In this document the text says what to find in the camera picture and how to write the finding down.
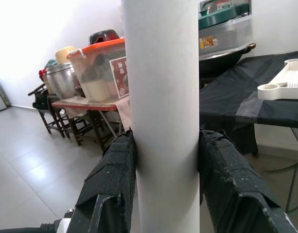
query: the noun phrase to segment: tiled floor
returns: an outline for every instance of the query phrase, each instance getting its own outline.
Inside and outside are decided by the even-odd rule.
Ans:
[[[61,218],[74,206],[84,178],[101,155],[94,143],[79,147],[56,131],[49,135],[34,110],[13,107],[0,112],[0,229],[38,227]],[[295,161],[266,155],[247,158],[284,206],[292,174],[265,175],[262,171]],[[298,203],[298,190],[294,203]],[[138,206],[136,193],[132,233],[140,232]],[[213,233],[206,203],[200,212],[201,233]],[[298,228],[298,213],[290,218]]]

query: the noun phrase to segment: wooden table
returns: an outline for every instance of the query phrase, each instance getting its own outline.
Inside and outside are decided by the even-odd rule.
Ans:
[[[69,101],[59,100],[57,102],[54,102],[52,104],[52,106],[54,107],[55,111],[58,111],[59,109],[66,109],[66,108],[86,110],[88,120],[89,120],[89,122],[92,126],[92,129],[94,130],[94,133],[96,134],[98,143],[100,144],[102,150],[105,149],[105,145],[104,145],[103,139],[101,138],[100,133],[98,131],[98,127],[97,127],[97,124],[96,124],[95,119],[93,117],[92,111],[98,111],[100,113],[100,115],[104,119],[105,123],[107,124],[107,126],[109,127],[109,129],[111,130],[111,133],[113,134],[113,136],[115,138],[122,131],[122,122],[121,121],[119,122],[119,133],[117,134],[115,132],[115,130],[113,129],[113,127],[111,126],[108,119],[106,118],[106,116],[103,113],[104,111],[116,111],[117,106],[114,105],[114,104],[99,104],[99,103],[85,103],[84,104],[84,103],[76,103],[76,102],[69,102]],[[77,133],[77,130],[74,127],[74,122],[72,121],[72,119],[71,118],[68,118],[68,119],[69,119],[69,124],[70,124],[70,127],[72,129],[72,132],[74,134],[74,137],[77,140],[78,137],[82,137],[82,136]]]

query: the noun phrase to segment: label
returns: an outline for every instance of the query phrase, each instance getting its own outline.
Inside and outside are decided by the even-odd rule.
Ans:
[[[129,94],[126,57],[110,60],[116,91],[119,98]]]
[[[217,2],[217,10],[222,10],[226,7],[233,7],[233,1],[232,0],[227,0],[227,1]]]
[[[218,40],[213,36],[207,36],[203,38],[199,38],[199,44],[201,50],[208,49],[218,45]]]

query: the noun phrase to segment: clear plastic container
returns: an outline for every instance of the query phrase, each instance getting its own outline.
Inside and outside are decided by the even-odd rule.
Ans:
[[[253,43],[252,16],[199,30],[199,58],[242,50]]]
[[[67,57],[88,101],[116,101],[129,94],[124,39],[93,44]]]

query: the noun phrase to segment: black foam padding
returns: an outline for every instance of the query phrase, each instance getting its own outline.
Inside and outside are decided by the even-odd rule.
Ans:
[[[199,172],[216,233],[296,233],[267,183],[221,133],[201,131]]]
[[[98,195],[120,196],[123,200],[124,225],[129,232],[135,191],[135,172],[136,145],[133,134],[129,131],[115,140],[86,178],[76,203],[77,209],[95,200]],[[77,216],[77,209],[75,209],[73,218]]]

